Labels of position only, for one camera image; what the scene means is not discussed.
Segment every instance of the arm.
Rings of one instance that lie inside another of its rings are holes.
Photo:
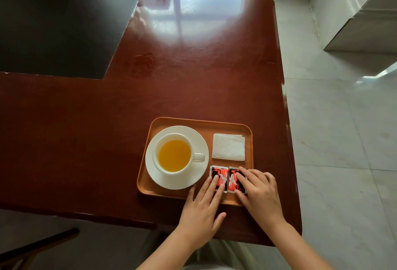
[[[247,196],[235,193],[293,270],[332,269],[288,224],[283,216],[275,178],[270,173],[240,167],[237,174]]]
[[[190,189],[178,226],[137,270],[181,269],[190,255],[214,236],[226,217],[222,212],[214,220],[225,187],[222,184],[212,198],[218,180],[217,175],[208,177],[195,200],[195,186]]]

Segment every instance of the cup rim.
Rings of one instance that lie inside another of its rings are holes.
[[[189,162],[186,164],[186,166],[185,166],[183,169],[181,169],[181,170],[179,170],[179,171],[176,171],[176,172],[170,172],[170,171],[165,170],[165,169],[160,165],[160,162],[158,162],[158,158],[157,158],[157,156],[156,156],[156,151],[157,151],[158,144],[159,144],[164,138],[169,137],[169,136],[171,136],[171,135],[182,136],[183,139],[185,140],[185,142],[187,143],[187,145],[189,145],[189,147],[190,147],[190,159],[189,159]],[[162,136],[162,137],[156,142],[156,145],[154,146],[154,150],[153,150],[153,154],[152,154],[152,159],[153,159],[154,166],[157,168],[157,170],[159,170],[160,172],[162,172],[162,173],[164,173],[164,174],[167,174],[167,175],[177,175],[177,174],[180,174],[181,172],[185,171],[185,170],[192,164],[192,162],[193,162],[193,157],[194,157],[193,146],[192,146],[192,143],[190,142],[190,140],[189,140],[185,135],[183,135],[183,134],[181,134],[181,133],[176,133],[176,132],[175,132],[175,133],[168,133],[168,134]]]

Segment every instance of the tray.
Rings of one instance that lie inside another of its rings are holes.
[[[189,188],[171,190],[165,189],[156,184],[149,176],[146,170],[145,154],[147,146],[151,139],[161,130],[171,126],[187,126],[195,129],[205,139],[208,150],[210,152],[210,158],[208,161],[208,167],[204,175],[196,183],[196,193],[200,190],[201,186],[205,182],[209,175],[210,165],[224,166],[224,167],[245,167],[254,168],[254,154],[252,145],[252,131],[249,127],[242,124],[222,123],[222,122],[209,122],[200,120],[187,120],[181,118],[157,118],[155,119],[149,128],[148,138],[146,140],[145,151],[143,152],[141,167],[139,168],[138,179],[136,185],[138,190],[146,195],[170,197],[178,199],[186,199],[189,192]],[[212,140],[214,133],[225,133],[225,134],[242,134],[245,137],[245,161],[227,161],[224,159],[212,159]],[[228,205],[240,205],[241,202],[237,199],[234,193],[224,193],[221,201],[222,204]]]

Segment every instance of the white saucer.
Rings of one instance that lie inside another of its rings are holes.
[[[181,133],[189,138],[194,152],[204,154],[205,161],[192,162],[191,166],[183,171],[180,175],[174,175],[172,177],[167,176],[166,174],[157,170],[152,158],[154,145],[161,137],[168,133]],[[207,143],[199,132],[186,126],[172,126],[160,131],[152,138],[148,148],[146,149],[145,163],[149,176],[159,186],[162,186],[166,189],[184,189],[195,184],[201,178],[201,176],[204,175],[208,166],[209,157],[210,154]]]

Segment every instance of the tile floor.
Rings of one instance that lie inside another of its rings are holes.
[[[397,265],[396,55],[324,52],[310,0],[275,0],[303,237],[335,269]],[[132,269],[147,231],[0,211],[1,251],[78,226],[31,269]],[[248,245],[264,269],[276,248]]]

